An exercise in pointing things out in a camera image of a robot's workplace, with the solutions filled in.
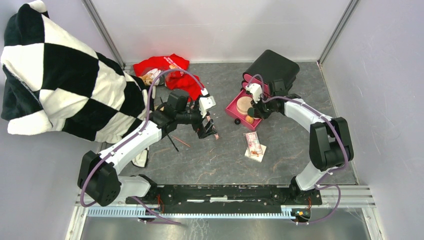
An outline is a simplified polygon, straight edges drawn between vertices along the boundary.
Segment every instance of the pink tray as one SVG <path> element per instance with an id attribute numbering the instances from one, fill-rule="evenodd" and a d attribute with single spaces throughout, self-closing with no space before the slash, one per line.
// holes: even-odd
<path id="1" fill-rule="evenodd" d="M 251 80 L 251 78 L 252 78 L 252 76 L 251 75 L 249 75 L 249 74 L 244 74 L 244 76 L 243 76 L 243 78 L 244 78 L 244 81 L 241 83 L 241 86 L 243 87 L 243 88 L 245 88 L 247 85 L 248 85 L 248 82 Z M 261 81 L 260 80 L 258 80 L 258 79 L 254 79 L 253 81 L 252 81 L 252 83 L 255 83 L 255 84 L 261 84 Z M 268 85 L 265 83 L 265 86 L 264 86 L 264 92 L 266 93 L 266 94 L 269 94 L 269 92 L 270 92 L 270 90 L 269 90 L 269 88 L 268 88 Z M 225 112 L 226 112 L 226 114 L 228 114 L 230 117 L 232 117 L 233 119 L 240 119 L 240 121 L 241 121 L 241 124 L 243 124 L 245 127 L 247 127 L 248 129 L 250 129 L 250 130 L 252 130 L 252 131 L 255 131 L 255 129 L 256 129 L 256 127 L 258 126 L 258 124 L 262 121 L 262 119 L 255 119 L 254 121 L 253 121 L 253 123 L 252 124 L 250 124 L 250 123 L 248 123 L 246 120 L 245 120 L 245 118 L 246 118 L 246 115 L 242 115 L 242 114 L 240 114 L 239 113 L 239 111 L 237 111 L 237 100 L 239 99 L 239 98 L 241 98 L 241 97 L 245 97 L 245 96 L 249 96 L 249 97 L 251 97 L 251 95 L 248 95 L 247 93 L 246 93 L 246 90 L 245 89 L 243 89 L 243 90 L 241 90 L 241 92 L 234 98 L 234 100 L 232 100 L 231 102 L 230 102 L 230 104 L 225 108 Z"/>

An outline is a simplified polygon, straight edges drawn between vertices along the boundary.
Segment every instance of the checkered blanket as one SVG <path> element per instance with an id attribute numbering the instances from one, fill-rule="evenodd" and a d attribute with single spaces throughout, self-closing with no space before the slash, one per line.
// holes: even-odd
<path id="1" fill-rule="evenodd" d="M 113 144 L 145 118 L 148 86 L 51 21 L 40 0 L 10 18 L 0 60 L 10 134 L 63 131 Z"/>

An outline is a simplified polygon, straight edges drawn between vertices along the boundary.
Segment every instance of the red garment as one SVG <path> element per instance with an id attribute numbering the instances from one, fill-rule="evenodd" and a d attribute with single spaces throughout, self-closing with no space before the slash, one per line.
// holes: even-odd
<path id="1" fill-rule="evenodd" d="M 152 56 L 149 59 L 146 59 L 140 63 L 134 64 L 135 75 L 141 77 L 145 75 L 148 71 L 152 69 L 159 69 L 162 71 L 168 70 L 176 67 L 179 69 L 187 70 L 189 68 L 190 62 L 178 55 L 172 54 L 170 56 Z M 201 89 L 196 81 L 185 74 L 182 71 L 174 71 L 168 74 L 165 78 L 166 86 L 173 89 L 182 89 L 187 91 L 190 97 L 193 100 L 197 100 L 199 95 L 201 95 Z"/>

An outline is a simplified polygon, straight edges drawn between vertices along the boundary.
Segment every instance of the white wall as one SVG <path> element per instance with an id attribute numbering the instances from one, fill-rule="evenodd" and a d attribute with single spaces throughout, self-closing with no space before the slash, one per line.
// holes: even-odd
<path id="1" fill-rule="evenodd" d="M 0 52 L 7 21 L 26 2 L 0 1 Z M 112 56 L 81 1 L 44 2 L 54 22 Z M 4 89 L 5 75 L 0 71 L 0 106 Z M 0 119 L 0 239 L 64 239 L 78 193 L 82 156 L 97 147 L 98 143 L 65 132 L 10 135 L 7 121 Z"/>
<path id="2" fill-rule="evenodd" d="M 360 1 L 323 63 L 388 239 L 422 239 L 424 1 Z"/>
<path id="3" fill-rule="evenodd" d="M 125 62 L 176 53 L 253 61 L 272 49 L 316 61 L 349 0 L 93 0 Z"/>

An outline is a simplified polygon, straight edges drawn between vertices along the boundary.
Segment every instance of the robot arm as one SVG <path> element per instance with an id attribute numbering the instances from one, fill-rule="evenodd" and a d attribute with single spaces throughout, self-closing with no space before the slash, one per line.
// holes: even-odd
<path id="1" fill-rule="evenodd" d="M 208 111 L 215 106 L 215 100 L 206 89 L 202 90 L 202 94 L 192 107 L 187 107 L 189 94 L 180 89 L 173 90 L 168 101 L 146 119 L 147 124 L 143 131 L 141 129 L 144 122 L 121 141 L 98 154 L 87 152 L 82 158 L 78 186 L 83 188 L 94 166 L 104 161 L 88 179 L 85 192 L 90 197 L 101 206 L 107 206 L 120 197 L 143 197 L 151 186 L 146 179 L 118 175 L 133 158 L 174 131 L 178 124 L 192 125 L 199 139 L 216 134 L 213 120 L 203 125 Z"/>
<path id="2" fill-rule="evenodd" d="M 332 118 L 322 114 L 307 105 L 296 94 L 281 96 L 287 100 L 277 98 L 267 101 L 267 98 L 263 95 L 262 87 L 257 83 L 247 86 L 246 91 L 252 94 L 253 99 L 252 108 L 248 110 L 251 117 L 266 119 L 271 113 L 279 112 L 295 120 L 309 132 L 309 157 L 311 162 L 299 175 L 292 179 L 290 187 L 294 191 L 294 196 L 298 196 L 300 192 L 313 190 L 325 174 L 342 167 L 345 163 L 342 150 L 334 140 L 334 133 L 323 118 L 328 120 L 340 137 L 348 161 L 353 159 L 354 152 L 349 127 L 344 118 Z M 278 92 L 271 92 L 271 97 L 275 97 L 276 93 Z"/>

